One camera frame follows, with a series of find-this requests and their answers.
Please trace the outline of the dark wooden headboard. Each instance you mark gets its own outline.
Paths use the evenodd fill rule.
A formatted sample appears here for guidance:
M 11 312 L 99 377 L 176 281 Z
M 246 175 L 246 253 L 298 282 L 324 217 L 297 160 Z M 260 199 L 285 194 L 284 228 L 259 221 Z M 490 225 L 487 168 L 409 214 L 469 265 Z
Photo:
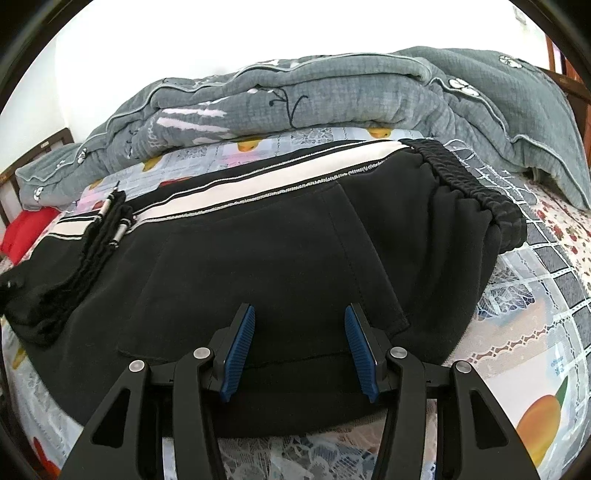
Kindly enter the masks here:
M 71 144 L 73 137 L 68 128 L 62 128 L 31 150 L 23 154 L 1 173 L 1 227 L 7 227 L 23 210 L 19 197 L 20 187 L 16 179 L 16 170 L 55 150 L 58 146 Z

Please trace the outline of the fruit print plastic cover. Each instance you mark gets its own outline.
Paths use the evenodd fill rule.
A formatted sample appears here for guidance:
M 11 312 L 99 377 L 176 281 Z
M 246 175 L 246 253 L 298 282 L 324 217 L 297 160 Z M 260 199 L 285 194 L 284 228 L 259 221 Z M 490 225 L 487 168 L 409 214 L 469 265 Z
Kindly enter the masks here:
M 363 139 L 360 128 L 317 128 L 271 136 L 256 142 L 195 147 L 160 160 L 130 167 L 90 186 L 78 203 L 102 200 L 116 180 L 147 193 L 155 180 L 183 173 L 205 173 L 329 140 Z M 542 442 L 541 479 L 559 479 L 590 437 L 590 289 L 570 262 L 553 232 L 536 215 L 536 197 L 522 176 L 495 170 L 463 141 L 444 144 L 483 183 L 500 187 L 529 216 L 528 240 L 501 256 L 478 303 L 467 332 L 446 361 L 465 359 L 486 380 L 508 417 L 517 426 L 531 406 L 555 396 L 558 430 Z M 82 427 L 64 413 L 31 364 L 25 349 L 2 318 L 2 347 L 16 418 L 51 479 L 63 467 Z M 304 436 L 221 439 L 221 455 L 230 479 L 370 479 L 376 462 L 385 414 L 376 414 L 332 430 Z

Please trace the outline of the white wall switch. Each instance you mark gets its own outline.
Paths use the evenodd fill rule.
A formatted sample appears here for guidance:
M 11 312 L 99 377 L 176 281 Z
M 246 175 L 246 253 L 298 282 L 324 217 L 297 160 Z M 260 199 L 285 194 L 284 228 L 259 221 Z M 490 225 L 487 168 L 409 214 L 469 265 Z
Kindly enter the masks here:
M 526 26 L 527 25 L 527 19 L 525 16 L 523 16 L 522 14 L 520 14 L 519 12 L 517 12 L 515 14 L 515 18 L 518 22 L 520 22 L 522 25 Z

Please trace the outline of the red pillow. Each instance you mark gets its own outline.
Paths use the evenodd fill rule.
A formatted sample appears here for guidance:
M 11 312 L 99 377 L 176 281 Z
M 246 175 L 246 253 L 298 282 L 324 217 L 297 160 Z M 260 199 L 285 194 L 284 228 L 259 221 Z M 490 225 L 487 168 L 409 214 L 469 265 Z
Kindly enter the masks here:
M 5 231 L 1 253 L 8 257 L 13 265 L 17 265 L 58 214 L 59 211 L 52 207 L 45 207 L 39 211 L 22 211 Z

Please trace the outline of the floral bed sheet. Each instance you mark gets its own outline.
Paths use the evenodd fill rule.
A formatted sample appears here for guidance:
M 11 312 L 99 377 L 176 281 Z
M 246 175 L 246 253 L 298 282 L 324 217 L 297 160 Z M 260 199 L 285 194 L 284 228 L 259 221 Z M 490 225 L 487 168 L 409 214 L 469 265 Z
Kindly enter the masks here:
M 567 253 L 570 262 L 590 289 L 590 212 L 574 208 L 549 186 L 523 178 L 528 193 L 536 197 L 533 210 L 553 232 L 558 244 Z M 1 272 L 13 264 L 1 253 Z

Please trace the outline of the wooden footboard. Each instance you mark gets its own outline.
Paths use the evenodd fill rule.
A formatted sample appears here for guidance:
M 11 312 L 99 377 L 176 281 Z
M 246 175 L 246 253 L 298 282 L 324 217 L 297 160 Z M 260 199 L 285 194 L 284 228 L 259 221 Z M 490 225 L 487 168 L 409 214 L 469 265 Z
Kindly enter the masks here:
M 541 71 L 544 72 L 549 78 L 551 78 L 557 85 L 559 85 L 560 88 L 566 93 L 575 94 L 579 97 L 590 96 L 590 91 L 580 81 L 577 81 L 575 79 L 569 78 L 566 75 L 559 74 L 544 68 L 541 68 Z

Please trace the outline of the black pants with white stripe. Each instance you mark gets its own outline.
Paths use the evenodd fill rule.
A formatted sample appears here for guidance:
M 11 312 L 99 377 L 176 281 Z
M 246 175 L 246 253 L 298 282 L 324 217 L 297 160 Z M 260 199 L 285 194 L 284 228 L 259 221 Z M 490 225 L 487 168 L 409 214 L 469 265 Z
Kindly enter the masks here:
M 276 436 L 377 412 L 345 332 L 370 324 L 440 364 L 521 209 L 434 140 L 342 141 L 175 182 L 59 221 L 1 278 L 1 312 L 56 403 L 86 423 L 134 359 L 179 360 L 256 311 L 222 436 Z

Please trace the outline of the grey quilted duvet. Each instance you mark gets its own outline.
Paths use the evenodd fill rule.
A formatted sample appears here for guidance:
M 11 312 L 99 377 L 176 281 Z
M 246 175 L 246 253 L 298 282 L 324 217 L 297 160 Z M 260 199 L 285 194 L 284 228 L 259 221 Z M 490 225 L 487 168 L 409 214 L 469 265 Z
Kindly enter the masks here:
M 16 172 L 23 207 L 66 207 L 92 182 L 175 148 L 328 125 L 461 140 L 495 168 L 549 176 L 590 205 L 590 174 L 561 88 L 528 62 L 487 50 L 412 47 L 273 60 L 204 79 L 164 78 L 81 143 Z

